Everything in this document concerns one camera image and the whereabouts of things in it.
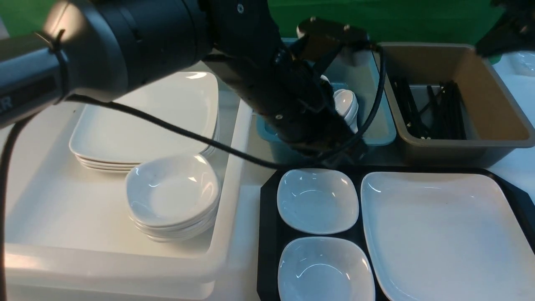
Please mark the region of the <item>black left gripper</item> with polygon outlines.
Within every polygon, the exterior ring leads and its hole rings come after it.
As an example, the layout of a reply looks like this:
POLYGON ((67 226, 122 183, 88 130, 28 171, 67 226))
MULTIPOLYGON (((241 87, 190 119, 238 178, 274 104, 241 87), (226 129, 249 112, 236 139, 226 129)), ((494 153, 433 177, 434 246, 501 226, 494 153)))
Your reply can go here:
POLYGON ((322 73, 340 54, 372 49, 365 29, 321 18, 302 21, 304 35, 283 42, 271 17, 214 20, 209 68, 306 158, 306 166, 353 163, 365 153, 336 112, 333 88, 322 73))

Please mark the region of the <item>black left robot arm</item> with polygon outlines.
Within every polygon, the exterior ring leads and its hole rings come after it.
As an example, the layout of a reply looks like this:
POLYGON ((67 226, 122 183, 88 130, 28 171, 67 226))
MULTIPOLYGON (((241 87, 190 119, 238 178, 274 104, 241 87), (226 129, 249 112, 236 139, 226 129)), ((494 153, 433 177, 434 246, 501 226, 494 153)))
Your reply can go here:
POLYGON ((65 100, 112 102, 203 62, 313 165, 365 153, 321 78, 338 56, 379 50, 317 17, 283 42, 266 0, 59 0, 41 31, 1 41, 1 127, 65 100))

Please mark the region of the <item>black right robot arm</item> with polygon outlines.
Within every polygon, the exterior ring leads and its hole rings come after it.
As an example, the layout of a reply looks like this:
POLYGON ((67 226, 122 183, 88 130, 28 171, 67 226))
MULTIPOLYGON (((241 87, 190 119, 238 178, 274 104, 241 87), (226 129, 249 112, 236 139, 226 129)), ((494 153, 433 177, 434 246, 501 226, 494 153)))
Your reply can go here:
POLYGON ((535 2, 533 0, 491 0, 503 8, 493 27, 475 44, 479 57, 535 50, 535 2))

